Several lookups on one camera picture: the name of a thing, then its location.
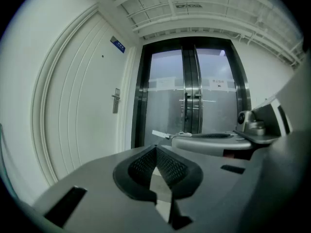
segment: black slot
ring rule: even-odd
[[[84,188],[73,187],[44,217],[53,224],[63,227],[85,193]]]
[[[243,174],[245,171],[245,168],[231,165],[223,165],[221,169],[238,174]]]
[[[284,128],[285,128],[285,132],[286,134],[290,133],[290,126],[288,125],[287,119],[286,119],[286,115],[285,112],[283,111],[283,108],[281,107],[281,105],[278,107],[278,111],[280,112],[283,124],[284,124]]]

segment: door frame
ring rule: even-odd
[[[152,54],[170,50],[182,50],[183,45],[192,45],[194,46],[194,49],[207,48],[225,50],[236,85],[238,113],[245,110],[251,110],[251,99],[246,73],[238,52],[231,40],[215,37],[190,36],[146,44],[143,46],[138,68],[132,119],[131,148],[137,148],[144,145],[148,80]]]

